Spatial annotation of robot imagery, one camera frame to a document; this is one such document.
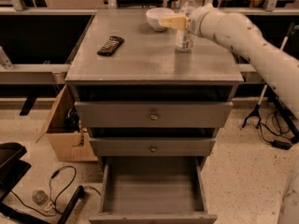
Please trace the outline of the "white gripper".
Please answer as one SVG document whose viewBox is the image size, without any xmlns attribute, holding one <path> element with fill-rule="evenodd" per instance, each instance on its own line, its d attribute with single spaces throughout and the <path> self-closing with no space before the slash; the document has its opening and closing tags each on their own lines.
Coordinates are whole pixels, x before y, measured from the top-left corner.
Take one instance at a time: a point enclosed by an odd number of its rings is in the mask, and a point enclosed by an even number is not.
<svg viewBox="0 0 299 224">
<path fill-rule="evenodd" d="M 174 14 L 161 17 L 158 22 L 161 26 L 174 30 L 186 30 L 203 38 L 212 38 L 217 26 L 225 13 L 211 4 L 196 8 L 187 18 L 183 14 Z"/>
</svg>

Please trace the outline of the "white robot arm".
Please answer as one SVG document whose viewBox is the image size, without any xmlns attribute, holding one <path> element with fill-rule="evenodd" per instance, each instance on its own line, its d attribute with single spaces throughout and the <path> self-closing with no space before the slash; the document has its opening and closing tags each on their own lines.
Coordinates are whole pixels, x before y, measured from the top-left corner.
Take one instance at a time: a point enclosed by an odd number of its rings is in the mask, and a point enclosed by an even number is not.
<svg viewBox="0 0 299 224">
<path fill-rule="evenodd" d="M 159 23 L 166 28 L 207 38 L 247 59 L 291 112 L 299 115 L 299 61 L 268 43 L 245 15 L 226 13 L 207 4 L 188 16 L 164 16 Z M 298 222 L 299 160 L 293 163 L 289 172 L 277 224 Z"/>
</svg>

